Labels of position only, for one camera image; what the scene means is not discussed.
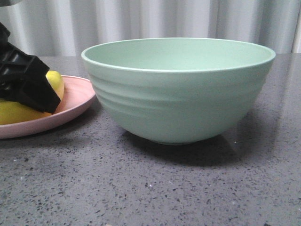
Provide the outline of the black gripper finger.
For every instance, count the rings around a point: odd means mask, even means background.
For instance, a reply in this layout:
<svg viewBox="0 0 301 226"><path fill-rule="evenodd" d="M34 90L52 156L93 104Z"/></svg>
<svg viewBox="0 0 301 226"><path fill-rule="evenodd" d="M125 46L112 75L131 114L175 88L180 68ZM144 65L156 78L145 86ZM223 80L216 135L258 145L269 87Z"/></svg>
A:
<svg viewBox="0 0 301 226"><path fill-rule="evenodd" d="M10 31L0 25L0 97L40 112L54 113L59 96L46 78L49 67L8 42Z"/></svg>

